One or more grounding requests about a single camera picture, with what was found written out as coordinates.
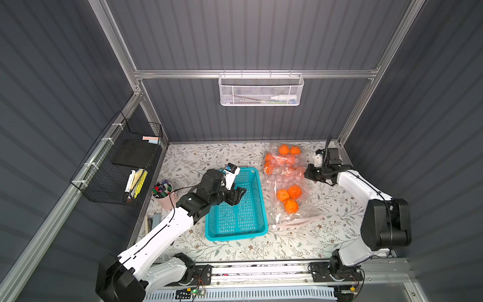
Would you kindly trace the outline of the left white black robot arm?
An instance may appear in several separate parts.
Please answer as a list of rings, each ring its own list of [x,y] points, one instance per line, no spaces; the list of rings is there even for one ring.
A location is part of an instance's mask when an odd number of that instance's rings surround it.
[[[98,268],[95,292],[103,301],[143,301],[168,284],[191,281],[194,261],[183,253],[161,265],[154,262],[183,233],[221,203],[239,204],[246,189],[235,186],[241,169],[229,164],[209,169],[201,182],[180,197],[172,211],[137,244],[104,257]]]

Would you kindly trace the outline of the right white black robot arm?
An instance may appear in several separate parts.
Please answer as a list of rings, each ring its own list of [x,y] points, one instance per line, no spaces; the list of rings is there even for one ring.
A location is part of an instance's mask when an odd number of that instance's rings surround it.
[[[337,184],[365,207],[359,237],[331,256],[329,268],[334,273],[355,268],[373,257],[387,257],[392,249],[411,244],[409,203],[382,192],[351,165],[343,164],[337,148],[317,150],[304,177],[331,186]]]

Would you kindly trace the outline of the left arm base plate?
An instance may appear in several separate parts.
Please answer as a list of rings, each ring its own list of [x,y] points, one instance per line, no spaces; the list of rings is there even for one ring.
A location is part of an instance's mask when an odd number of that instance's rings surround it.
[[[185,275],[180,281],[176,281],[174,284],[178,286],[197,286],[197,285],[210,285],[212,277],[212,265],[195,265],[188,267]]]

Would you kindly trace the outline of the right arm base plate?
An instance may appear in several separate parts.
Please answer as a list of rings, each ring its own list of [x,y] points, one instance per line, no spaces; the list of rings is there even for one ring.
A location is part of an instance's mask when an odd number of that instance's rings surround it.
[[[341,264],[331,264],[329,262],[311,262],[308,271],[315,283],[343,282],[364,280],[362,269],[358,267],[347,267]]]

